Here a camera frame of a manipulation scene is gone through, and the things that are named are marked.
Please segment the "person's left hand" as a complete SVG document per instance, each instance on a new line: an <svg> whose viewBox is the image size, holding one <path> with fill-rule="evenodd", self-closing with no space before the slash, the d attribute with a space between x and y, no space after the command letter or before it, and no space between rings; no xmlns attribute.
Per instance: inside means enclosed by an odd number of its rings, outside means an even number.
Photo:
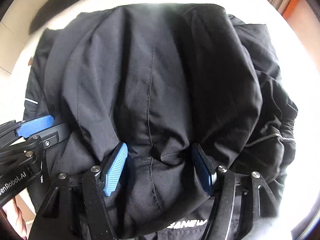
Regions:
<svg viewBox="0 0 320 240"><path fill-rule="evenodd" d="M17 232L17 234L22 239L27 239L26 223L22 217L22 211L17 206L16 198L12 198L5 205L3 205L2 210L4 211L8 222Z"/></svg>

